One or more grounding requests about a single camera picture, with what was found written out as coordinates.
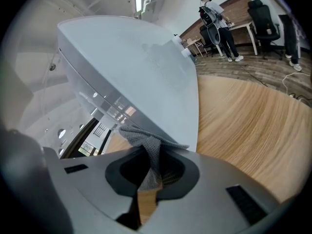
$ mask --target office chair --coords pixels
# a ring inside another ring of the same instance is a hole
[[[211,57],[213,57],[213,56],[214,56],[214,49],[213,49],[213,47],[214,47],[215,45],[211,42],[211,40],[210,40],[210,38],[209,38],[208,31],[207,31],[207,27],[206,27],[205,25],[203,25],[203,26],[201,26],[201,27],[199,28],[199,30],[200,30],[201,36],[202,36],[202,37],[204,38],[204,40],[205,40],[205,45],[203,45],[203,48],[204,48],[204,49],[211,48],[211,53],[212,53]]]
[[[263,5],[260,0],[253,0],[248,2],[248,13],[252,17],[256,33],[255,38],[261,43],[261,51],[263,55],[263,59],[265,58],[265,54],[271,51],[274,51],[280,56],[280,60],[283,58],[283,51],[277,51],[271,45],[271,42],[275,44],[273,41],[280,38],[279,32],[279,24],[276,23],[277,30],[272,22],[270,9],[267,5]]]

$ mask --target dark jeans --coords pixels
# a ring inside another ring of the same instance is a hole
[[[286,55],[292,56],[292,63],[298,64],[298,49],[296,31],[293,21],[288,15],[278,15],[284,25]]]
[[[233,39],[233,36],[230,32],[230,29],[228,27],[226,28],[219,28],[219,34],[220,34],[220,41],[223,45],[223,49],[224,49],[224,52],[226,54],[227,57],[231,57],[231,53],[230,53],[230,50],[229,50],[229,47],[230,49],[232,50],[233,52],[233,55],[235,57],[238,57],[239,54],[236,50],[236,47],[235,47],[235,44],[234,44],[234,39]]]

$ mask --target white sneakers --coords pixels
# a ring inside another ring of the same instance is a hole
[[[289,61],[289,65],[290,65],[291,67],[293,67],[293,68],[294,68],[296,71],[298,71],[298,72],[300,72],[300,71],[302,70],[302,68],[300,67],[299,64],[293,64],[291,60]]]
[[[243,56],[238,56],[238,57],[235,58],[235,61],[241,61],[241,60],[243,60],[243,59],[244,59]]]
[[[241,61],[241,60],[243,60],[243,59],[244,59],[243,56],[235,57],[235,61]],[[232,61],[233,61],[233,60],[232,60],[232,57],[228,57],[228,61],[229,61],[229,62],[232,62]]]

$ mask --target black slot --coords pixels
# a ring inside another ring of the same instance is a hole
[[[70,167],[66,167],[64,168],[65,169],[65,172],[67,174],[71,174],[71,173],[75,173],[75,172],[78,172],[78,171],[81,171],[81,170],[84,170],[84,169],[87,169],[88,167],[84,164],[81,164],[81,165],[77,165],[77,166],[70,166]]]
[[[226,190],[251,225],[267,215],[240,185],[228,187]]]

